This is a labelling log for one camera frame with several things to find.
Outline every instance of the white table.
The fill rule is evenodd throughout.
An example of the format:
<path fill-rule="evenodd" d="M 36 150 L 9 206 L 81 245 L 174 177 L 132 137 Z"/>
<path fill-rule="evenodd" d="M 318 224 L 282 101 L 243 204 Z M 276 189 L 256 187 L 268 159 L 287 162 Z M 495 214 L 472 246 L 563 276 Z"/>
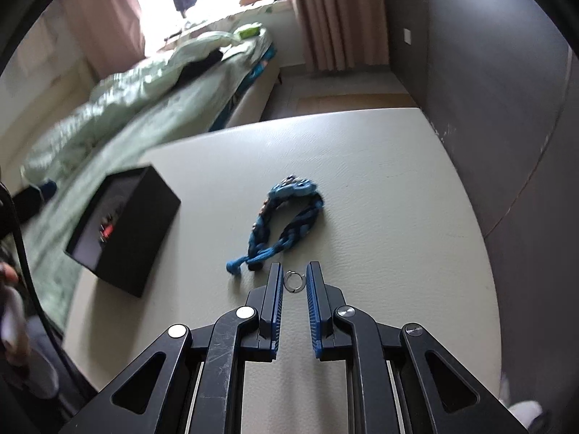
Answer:
<path fill-rule="evenodd" d="M 321 262 L 346 301 L 392 326 L 416 321 L 495 395 L 500 327 L 485 245 L 464 188 L 418 109 L 275 120 L 148 152 L 182 200 L 143 298 L 85 271 L 64 347 L 101 389 L 173 323 L 214 323 L 267 273 L 225 262 L 247 252 L 265 194 L 289 174 L 318 183 L 325 210 L 285 255 L 284 269 Z M 279 215 L 272 239 L 296 210 Z M 346 433 L 343 362 L 316 361 L 306 292 L 286 293 L 277 361 L 249 363 L 242 427 L 260 433 Z"/>

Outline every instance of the curtain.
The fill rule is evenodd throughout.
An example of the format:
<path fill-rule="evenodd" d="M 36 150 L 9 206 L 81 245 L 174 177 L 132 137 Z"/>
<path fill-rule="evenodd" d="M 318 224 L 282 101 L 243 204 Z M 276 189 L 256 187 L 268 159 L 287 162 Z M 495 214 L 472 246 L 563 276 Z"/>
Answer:
<path fill-rule="evenodd" d="M 384 0 L 293 0 L 309 71 L 387 65 Z"/>
<path fill-rule="evenodd" d="M 137 0 L 61 0 L 71 32 L 103 79 L 145 57 Z"/>

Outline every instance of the gray wall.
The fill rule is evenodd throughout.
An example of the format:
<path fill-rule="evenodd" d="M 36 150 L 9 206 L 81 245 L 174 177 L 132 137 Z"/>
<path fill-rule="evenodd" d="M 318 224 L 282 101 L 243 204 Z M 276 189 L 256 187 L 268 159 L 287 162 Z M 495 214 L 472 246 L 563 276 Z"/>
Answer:
<path fill-rule="evenodd" d="M 386 8 L 392 69 L 444 143 L 485 236 L 513 399 L 558 416 L 579 387 L 579 61 L 534 0 Z"/>

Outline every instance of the green blanket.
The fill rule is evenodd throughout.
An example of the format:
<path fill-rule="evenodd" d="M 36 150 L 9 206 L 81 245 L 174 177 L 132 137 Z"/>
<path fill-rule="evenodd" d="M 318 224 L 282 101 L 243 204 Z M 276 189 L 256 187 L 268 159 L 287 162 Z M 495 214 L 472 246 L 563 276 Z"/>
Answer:
<path fill-rule="evenodd" d="M 207 132 L 243 78 L 271 45 L 264 29 L 241 42 L 232 34 L 208 33 L 101 82 L 91 99 L 47 132 L 32 148 L 22 174 L 30 182 L 46 178 L 57 195 L 24 232 L 34 285 L 42 306 L 62 330 L 80 265 L 64 249 L 86 204 L 112 171 L 134 166 L 148 149 Z M 177 92 L 167 94 L 181 69 L 200 53 L 236 44 L 224 59 Z"/>

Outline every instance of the black cable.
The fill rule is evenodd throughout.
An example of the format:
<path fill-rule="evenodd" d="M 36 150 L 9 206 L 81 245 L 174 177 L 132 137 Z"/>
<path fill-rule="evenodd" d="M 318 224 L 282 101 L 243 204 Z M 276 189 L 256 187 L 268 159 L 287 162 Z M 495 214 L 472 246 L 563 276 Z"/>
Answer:
<path fill-rule="evenodd" d="M 92 396 L 87 393 L 85 390 L 85 386 L 82 380 L 80 380 L 78 373 L 72 368 L 70 362 L 64 353 L 60 344 L 58 344 L 56 338 L 54 337 L 54 333 L 48 318 L 46 317 L 44 310 L 38 300 L 38 295 L 34 288 L 33 279 L 30 274 L 30 268 L 28 266 L 28 259 L 26 258 L 26 250 L 24 249 L 24 240 L 22 239 L 22 232 L 20 230 L 20 222 L 18 221 L 18 215 L 16 214 L 16 208 L 14 207 L 14 202 L 12 201 L 12 196 L 8 189 L 2 182 L 0 182 L 0 205 L 4 206 L 9 215 L 11 215 L 13 221 L 12 227 L 12 237 L 14 238 L 14 244 L 16 245 L 16 253 L 18 255 L 18 261 L 20 263 L 20 269 L 22 271 L 22 277 L 24 278 L 24 283 L 26 284 L 26 288 L 28 290 L 28 294 L 33 302 L 34 309 L 36 310 L 38 317 L 42 323 L 44 331 L 50 340 L 50 343 L 53 345 L 54 350 L 56 351 L 57 355 L 59 356 L 60 361 L 63 363 L 64 368 L 70 375 L 72 382 L 76 385 L 79 393 L 85 399 L 85 401 L 89 401 Z"/>

